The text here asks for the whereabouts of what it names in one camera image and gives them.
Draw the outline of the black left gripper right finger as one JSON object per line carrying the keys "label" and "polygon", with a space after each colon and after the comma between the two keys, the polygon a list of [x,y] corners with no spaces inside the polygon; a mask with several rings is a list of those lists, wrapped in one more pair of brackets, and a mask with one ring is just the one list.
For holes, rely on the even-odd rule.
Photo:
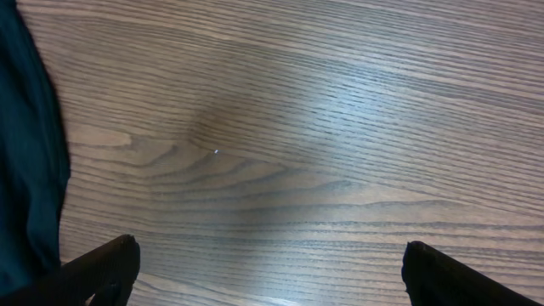
{"label": "black left gripper right finger", "polygon": [[413,306],[541,306],[421,241],[407,244],[401,276]]}

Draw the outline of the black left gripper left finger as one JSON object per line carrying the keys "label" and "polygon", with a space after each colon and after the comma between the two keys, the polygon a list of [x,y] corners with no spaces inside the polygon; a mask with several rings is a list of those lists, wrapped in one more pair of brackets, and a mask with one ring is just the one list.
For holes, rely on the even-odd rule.
{"label": "black left gripper left finger", "polygon": [[138,242],[132,235],[120,235],[35,283],[1,297],[1,305],[125,306],[139,268]]}

